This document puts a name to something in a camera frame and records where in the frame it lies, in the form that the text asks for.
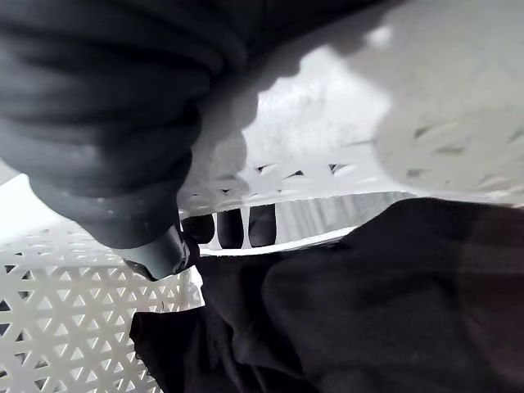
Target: white plastic laundry basket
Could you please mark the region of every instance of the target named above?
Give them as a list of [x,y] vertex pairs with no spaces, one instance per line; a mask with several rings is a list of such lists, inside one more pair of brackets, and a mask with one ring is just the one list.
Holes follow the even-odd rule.
[[[524,202],[524,2],[386,2],[277,50],[202,103],[183,216],[411,191]],[[21,176],[0,187],[0,393],[158,393],[133,313],[201,304],[150,283]]]

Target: triangular hole pattern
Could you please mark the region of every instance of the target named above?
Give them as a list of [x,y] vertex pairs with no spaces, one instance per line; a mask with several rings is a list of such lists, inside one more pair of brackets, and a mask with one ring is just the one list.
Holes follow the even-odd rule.
[[115,370],[113,371],[113,373],[119,373],[120,371],[123,371],[123,370],[124,368],[122,367],[122,363],[116,362]]
[[82,323],[82,321],[85,318],[85,314],[73,315],[71,318],[73,319],[73,322],[75,323],[76,326],[80,326],[80,324]]
[[100,353],[103,354],[104,352],[109,352],[111,350],[111,346],[109,345],[109,342],[105,342],[104,346],[100,350]]
[[86,378],[85,382],[90,383],[93,381],[96,381],[98,379],[97,374],[93,370],[91,370],[88,374],[88,377]]
[[75,352],[73,352],[73,354],[71,355],[71,360],[77,360],[77,359],[83,359],[83,358],[84,358],[84,354],[82,353],[80,348],[76,348]]
[[64,273],[60,276],[59,281],[71,281],[71,276],[69,275],[69,273],[64,272]]
[[29,300],[33,294],[34,291],[18,291],[18,296],[24,301]]
[[91,348],[92,350],[94,350],[95,345],[97,344],[97,342],[98,342],[98,337],[88,338],[87,339],[87,343],[89,345],[89,348]]
[[91,321],[91,323],[89,324],[88,326],[88,331],[92,331],[92,330],[98,330],[98,323],[97,323],[97,320],[96,319],[93,319]]
[[100,365],[107,371],[109,365],[111,364],[111,359],[106,359],[100,362]]
[[304,176],[304,172],[302,172],[301,170],[297,170],[294,174],[290,174],[286,178],[295,178],[295,177],[301,177],[301,176]]
[[73,307],[84,307],[84,306],[85,306],[85,301],[82,298],[82,296],[80,295],[76,296],[76,300],[73,303]]
[[48,365],[49,365],[49,362],[47,361],[47,359],[44,356],[42,356],[40,360],[34,365],[34,369],[38,370],[39,368],[44,368],[44,367],[47,367]]
[[106,320],[106,322],[109,322],[109,319],[111,318],[111,315],[113,315],[113,311],[105,311],[102,313],[102,317]]
[[56,355],[61,357],[64,352],[66,352],[67,344],[59,344],[58,346],[54,347],[54,350],[56,352]]
[[30,270],[28,270],[27,273],[24,274],[24,276],[22,276],[22,280],[34,281],[33,273]]
[[16,338],[15,342],[30,341],[30,340],[31,340],[31,336],[29,335],[29,333],[27,333],[27,331],[25,329],[22,329],[22,331],[20,332],[20,334]]
[[51,318],[42,318],[37,321],[38,327],[42,332],[45,332],[46,329],[49,327],[49,323],[51,323]]
[[38,309],[52,309],[52,304],[47,297],[44,297],[42,299],[42,301],[38,305]]
[[92,288],[92,289],[89,290],[89,293],[91,294],[91,297],[93,299],[96,299],[101,290],[102,289],[100,289],[100,288]]
[[66,393],[66,392],[67,392],[66,384],[64,384],[63,381],[58,381],[53,393]]
[[67,329],[64,326],[64,324],[61,323],[60,326],[58,327],[58,329],[55,332],[55,337],[67,336],[68,333],[69,332],[67,331]]
[[125,321],[124,319],[122,318],[121,315],[118,316],[118,319],[116,320],[115,322],[115,326],[120,326],[120,325],[124,325],[125,324]]
[[0,337],[4,337],[10,326],[10,323],[0,323]]
[[84,369],[83,367],[78,367],[78,368],[75,368],[75,369],[70,371],[70,374],[71,374],[71,376],[73,377],[73,379],[75,381],[79,380],[80,374],[81,374],[83,369]]
[[25,352],[20,352],[18,354],[15,354],[15,357],[20,361],[20,365],[23,366],[28,358],[28,354],[26,354]]
[[11,311],[11,307],[5,300],[0,301],[0,312],[2,311]]
[[56,293],[58,294],[58,297],[60,297],[60,300],[65,301],[67,296],[71,293],[71,289],[58,289],[56,290]]
[[34,382],[34,384],[37,386],[37,388],[40,391],[43,391],[43,388],[46,386],[46,382],[47,382],[48,379],[49,379],[49,377],[43,378],[43,379],[38,379],[37,381]]

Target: black clothing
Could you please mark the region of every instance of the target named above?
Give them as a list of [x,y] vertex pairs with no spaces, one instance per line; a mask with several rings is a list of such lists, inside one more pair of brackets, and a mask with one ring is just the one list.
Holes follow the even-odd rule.
[[4,0],[0,156],[116,249],[178,223],[195,100],[291,34],[377,0]]
[[204,308],[133,319],[165,393],[524,389],[520,210],[402,201],[335,245],[197,267]]

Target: clothes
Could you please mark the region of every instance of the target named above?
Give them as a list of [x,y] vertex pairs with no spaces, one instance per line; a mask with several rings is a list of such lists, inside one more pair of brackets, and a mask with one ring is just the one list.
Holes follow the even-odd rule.
[[195,100],[264,48],[378,0],[16,0],[0,7],[0,156],[115,249],[178,222]]
[[524,213],[408,200],[336,245],[204,258],[206,306],[138,313],[165,393],[524,389]]

